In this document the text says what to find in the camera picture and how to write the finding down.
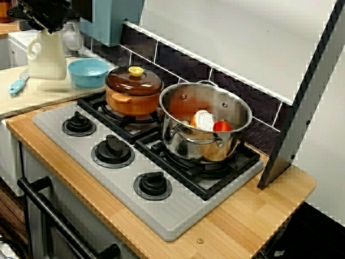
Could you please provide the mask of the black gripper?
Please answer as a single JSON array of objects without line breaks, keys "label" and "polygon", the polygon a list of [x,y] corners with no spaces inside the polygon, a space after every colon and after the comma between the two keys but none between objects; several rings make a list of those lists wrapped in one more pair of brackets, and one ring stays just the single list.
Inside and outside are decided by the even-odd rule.
[{"label": "black gripper", "polygon": [[49,33],[61,31],[66,21],[79,21],[80,14],[71,8],[70,1],[17,1],[6,14],[10,19],[27,19],[35,30]]}]

